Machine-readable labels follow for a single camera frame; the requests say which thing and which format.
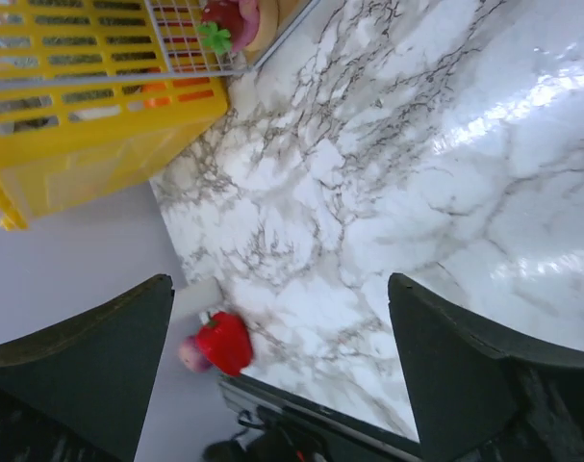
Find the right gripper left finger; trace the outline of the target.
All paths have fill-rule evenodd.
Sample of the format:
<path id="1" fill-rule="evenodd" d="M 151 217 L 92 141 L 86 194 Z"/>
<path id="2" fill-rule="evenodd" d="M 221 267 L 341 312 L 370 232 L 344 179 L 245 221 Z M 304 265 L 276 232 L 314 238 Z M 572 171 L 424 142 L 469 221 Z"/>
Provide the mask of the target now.
<path id="1" fill-rule="evenodd" d="M 0 344 L 0 461 L 131 461 L 174 300 L 157 274 Z"/>

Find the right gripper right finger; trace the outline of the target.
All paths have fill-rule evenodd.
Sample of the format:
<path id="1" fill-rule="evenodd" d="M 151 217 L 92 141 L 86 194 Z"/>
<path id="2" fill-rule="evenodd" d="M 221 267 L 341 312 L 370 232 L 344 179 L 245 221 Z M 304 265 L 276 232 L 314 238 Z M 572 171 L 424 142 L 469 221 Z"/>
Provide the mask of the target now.
<path id="1" fill-rule="evenodd" d="M 584 352 L 524 335 L 402 273 L 390 318 L 424 455 L 584 455 Z"/>

